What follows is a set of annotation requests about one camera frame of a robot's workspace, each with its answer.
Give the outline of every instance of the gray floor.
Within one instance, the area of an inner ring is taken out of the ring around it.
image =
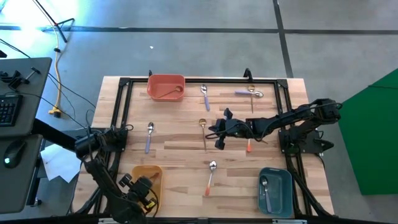
[[[9,1],[0,22],[47,25],[39,11],[12,10]],[[79,26],[277,28],[272,0],[74,0],[41,1],[56,20],[74,17]],[[286,29],[398,29],[395,0],[280,0]],[[278,34],[204,33],[67,33],[59,69],[62,82],[96,102],[104,75],[181,73],[186,76],[240,77],[249,67],[256,77],[286,77]],[[32,57],[53,57],[51,32],[0,31],[0,38]],[[345,101],[398,67],[398,35],[286,35],[295,78],[304,78],[310,100]],[[23,57],[7,50],[10,58]],[[85,123],[87,103],[67,93],[76,119]],[[54,102],[48,81],[44,98]],[[37,117],[61,130],[79,128],[70,119],[55,119],[40,104]],[[62,108],[73,113],[66,100]],[[398,223],[398,195],[360,194],[338,125],[324,126],[335,147],[325,153],[326,176],[335,213],[345,218]],[[43,182],[43,205],[0,220],[62,215],[68,210],[73,182]]]

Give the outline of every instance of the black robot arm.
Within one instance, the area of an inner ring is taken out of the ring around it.
[[[214,133],[208,134],[206,138],[219,138],[215,147],[223,150],[225,147],[224,139],[227,136],[261,141],[264,136],[267,136],[277,128],[294,124],[298,121],[305,121],[300,126],[297,126],[297,131],[295,131],[296,136],[294,136],[294,139],[299,140],[305,138],[309,132],[315,130],[319,125],[337,122],[340,119],[338,112],[340,108],[341,103],[336,103],[334,100],[318,99],[310,104],[301,105],[296,109],[272,118],[248,118],[245,121],[233,119],[233,114],[227,108],[224,112],[225,118],[217,119],[216,124],[209,127],[209,130]]]

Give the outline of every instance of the wooden tabletop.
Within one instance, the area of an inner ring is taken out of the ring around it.
[[[119,78],[104,77],[93,120],[94,128],[109,127]],[[288,79],[288,84],[293,108],[308,103],[303,79]],[[129,132],[118,178],[131,173],[136,165],[161,166],[164,180],[158,217],[268,218],[257,207],[257,182],[263,167],[286,169],[277,131],[266,136],[265,142],[251,141],[251,153],[246,153],[248,140],[236,138],[226,138],[224,151],[214,147],[215,140],[206,140],[205,152],[198,121],[205,118],[206,127],[209,127],[215,124],[216,119],[223,118],[223,111],[227,107],[233,112],[234,118],[242,120],[275,116],[274,87],[270,84],[256,85],[256,91],[263,92],[264,97],[253,98],[252,114],[250,97],[234,94],[235,90],[245,90],[247,85],[206,83],[210,111],[205,108],[200,85],[187,83],[181,102],[155,102],[147,95],[146,83],[134,84],[127,119],[127,124],[133,125],[134,130]],[[118,124],[125,95],[126,91],[121,101]],[[150,153],[145,154],[147,125],[150,121],[155,124],[155,131],[152,133]],[[326,211],[333,213],[322,162],[311,154],[302,157],[308,188]],[[213,175],[210,195],[206,197],[204,193],[210,176],[208,164],[212,160],[217,162],[217,170]],[[82,166],[73,200],[74,210],[81,208],[96,186]],[[298,198],[304,212],[300,190]]]

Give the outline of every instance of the tripod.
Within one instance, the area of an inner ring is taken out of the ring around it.
[[[63,32],[62,32],[62,30],[61,30],[61,28],[60,28],[60,25],[66,23],[66,22],[69,22],[69,21],[72,21],[72,23],[73,23],[73,21],[75,21],[75,19],[74,19],[74,18],[70,18],[70,19],[67,19],[67,20],[62,21],[62,22],[55,22],[55,21],[52,19],[52,17],[50,16],[50,14],[44,9],[43,6],[39,3],[39,0],[35,0],[35,2],[36,2],[36,3],[39,5],[39,7],[44,11],[44,13],[47,15],[47,17],[49,17],[49,19],[51,20],[53,26],[55,26],[55,27],[58,29],[58,32],[61,34],[61,37],[62,37],[63,41],[64,41],[65,43],[67,43],[68,40],[67,40],[67,38],[64,36],[64,34],[63,34]]]

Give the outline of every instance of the orange bowl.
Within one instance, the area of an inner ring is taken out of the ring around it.
[[[180,101],[184,89],[185,78],[182,75],[153,74],[148,78],[147,93],[155,101]]]

